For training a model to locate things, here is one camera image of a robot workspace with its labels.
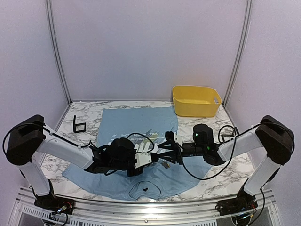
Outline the round blue gold brooch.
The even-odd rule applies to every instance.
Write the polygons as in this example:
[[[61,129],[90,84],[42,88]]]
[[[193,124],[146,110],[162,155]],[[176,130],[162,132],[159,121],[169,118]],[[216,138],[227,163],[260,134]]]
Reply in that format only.
[[[165,161],[161,162],[161,165],[162,165],[165,169],[170,168],[170,164],[167,163],[167,162],[165,162]]]

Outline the light blue printed t-shirt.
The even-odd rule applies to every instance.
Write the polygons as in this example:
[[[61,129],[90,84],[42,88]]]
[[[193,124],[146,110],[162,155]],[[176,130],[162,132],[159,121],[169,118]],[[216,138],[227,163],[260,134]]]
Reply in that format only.
[[[178,131],[178,120],[173,107],[105,109],[97,135],[97,145],[109,145],[113,139],[130,137],[139,151],[163,153],[158,144],[164,142],[165,132]],[[184,159],[184,166],[170,164],[165,169],[160,160],[143,169],[143,174],[128,177],[125,171],[110,176],[85,172],[70,164],[62,175],[80,188],[112,199],[133,201],[140,197],[162,199],[195,187],[211,166],[202,157]]]

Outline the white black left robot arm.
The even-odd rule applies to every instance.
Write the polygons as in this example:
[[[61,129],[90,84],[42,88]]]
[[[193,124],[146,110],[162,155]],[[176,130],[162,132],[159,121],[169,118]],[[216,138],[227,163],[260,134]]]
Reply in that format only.
[[[74,200],[54,194],[51,181],[46,178],[34,159],[35,153],[46,153],[72,163],[92,174],[109,176],[126,171],[129,177],[143,173],[143,168],[158,161],[155,153],[137,152],[127,138],[117,138],[110,145],[95,147],[79,145],[54,132],[41,115],[19,123],[10,129],[2,141],[6,159],[17,166],[32,187],[35,206],[47,210],[71,210]]]

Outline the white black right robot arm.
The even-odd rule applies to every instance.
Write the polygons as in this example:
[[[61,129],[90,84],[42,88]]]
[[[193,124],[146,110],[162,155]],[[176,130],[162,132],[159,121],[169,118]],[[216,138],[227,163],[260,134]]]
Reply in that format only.
[[[236,198],[217,202],[216,209],[219,212],[245,211],[256,207],[256,194],[290,160],[295,149],[294,133],[270,115],[264,116],[257,125],[219,144],[215,143],[213,130],[206,124],[193,127],[193,142],[180,144],[171,131],[165,133],[165,139],[158,147],[166,152],[153,154],[152,159],[163,159],[180,165],[184,165],[185,157],[201,156],[212,166],[228,166],[236,156],[257,148],[265,149],[266,156],[242,185]]]

